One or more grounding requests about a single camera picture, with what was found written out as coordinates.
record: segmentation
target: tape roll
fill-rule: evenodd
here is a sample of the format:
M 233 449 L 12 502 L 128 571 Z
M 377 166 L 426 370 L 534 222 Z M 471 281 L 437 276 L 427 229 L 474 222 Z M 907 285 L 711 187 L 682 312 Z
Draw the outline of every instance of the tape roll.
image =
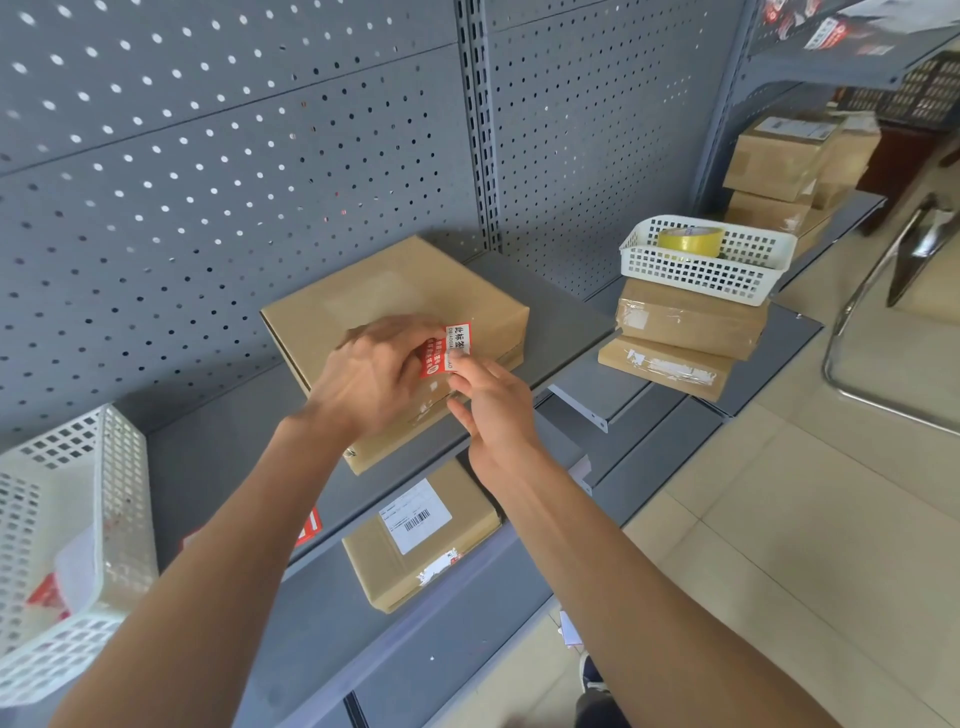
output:
M 707 257 L 718 257 L 722 242 L 720 228 L 668 228 L 657 236 L 657 245 L 661 248 Z

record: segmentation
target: cardboard box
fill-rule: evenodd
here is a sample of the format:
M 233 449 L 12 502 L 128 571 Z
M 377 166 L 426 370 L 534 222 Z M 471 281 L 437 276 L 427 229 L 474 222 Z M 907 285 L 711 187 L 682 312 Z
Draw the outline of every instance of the cardboard box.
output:
M 840 136 L 820 171 L 821 182 L 856 187 L 880 143 L 880 126 L 872 111 L 834 115 L 841 120 Z
M 364 594 L 391 613 L 490 536 L 500 516 L 456 459 L 344 539 Z
M 523 361 L 530 309 L 419 237 L 318 280 L 261 312 L 304 392 L 346 332 L 381 316 L 425 313 L 470 322 L 472 351 L 513 368 Z M 447 414 L 447 376 L 420 380 L 411 404 L 384 431 L 344 454 L 362 473 Z
M 725 187 L 795 202 L 818 178 L 840 122 L 767 116 L 736 140 Z
M 828 212 L 813 210 L 813 213 L 809 215 L 807 219 L 814 224 L 806 227 L 797 238 L 797 247 L 793 251 L 792 260 L 796 260 L 820 242 L 820 238 L 823 236 L 832 217 L 833 215 Z
M 767 324 L 770 302 L 752 306 L 627 279 L 616 307 L 625 336 L 683 349 L 749 359 Z
M 866 167 L 860 170 L 857 179 L 859 180 L 866 171 Z M 836 209 L 847 201 L 847 198 L 850 197 L 855 189 L 856 182 L 854 184 L 846 184 L 845 182 L 818 182 L 817 188 L 813 193 L 813 207 L 814 209 L 821 210 Z
M 724 222 L 797 235 L 813 206 L 816 186 L 817 182 L 814 180 L 796 202 L 792 203 L 752 195 L 749 192 L 735 191 L 727 206 Z
M 736 359 L 691 349 L 618 336 L 600 350 L 597 360 L 627 374 L 707 401 L 717 401 Z

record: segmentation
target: forearm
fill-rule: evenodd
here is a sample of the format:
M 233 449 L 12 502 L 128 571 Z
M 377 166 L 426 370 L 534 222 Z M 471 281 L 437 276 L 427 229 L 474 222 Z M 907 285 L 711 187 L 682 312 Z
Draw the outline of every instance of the forearm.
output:
M 800 686 L 667 579 L 546 456 L 495 493 L 637 728 L 836 726 Z
M 124 621 L 51 726 L 232 723 L 303 522 L 344 444 L 281 424 L 250 476 Z

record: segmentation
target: red label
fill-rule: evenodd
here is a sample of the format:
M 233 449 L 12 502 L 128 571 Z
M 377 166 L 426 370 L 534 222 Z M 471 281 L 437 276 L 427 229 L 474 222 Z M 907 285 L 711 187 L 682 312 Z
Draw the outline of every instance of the red label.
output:
M 323 528 L 324 525 L 320 523 L 320 514 L 317 513 L 317 507 L 314 506 L 313 510 L 310 511 L 310 516 L 307 518 L 306 523 L 303 525 L 303 530 L 297 538 L 296 546 L 305 544 L 320 533 Z
M 53 573 L 48 573 L 43 577 L 40 586 L 34 589 L 34 592 L 27 597 L 28 604 L 35 604 L 40 607 L 50 607 L 60 609 L 59 620 L 62 621 L 70 616 L 63 599 L 60 596 L 60 589 L 57 588 L 57 578 Z
M 455 349 L 470 353 L 470 324 L 454 324 L 446 328 L 443 339 L 427 339 L 420 347 L 420 378 L 435 374 L 456 372 L 450 360 L 450 352 Z

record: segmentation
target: right hand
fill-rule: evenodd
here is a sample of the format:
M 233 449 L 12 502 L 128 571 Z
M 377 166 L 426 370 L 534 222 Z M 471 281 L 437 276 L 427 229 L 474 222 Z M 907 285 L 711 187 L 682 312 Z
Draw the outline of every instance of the right hand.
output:
M 544 453 L 534 427 L 533 393 L 495 361 L 455 355 L 450 388 L 472 400 L 472 411 L 455 399 L 447 407 L 472 438 L 470 465 L 494 495 L 531 455 Z

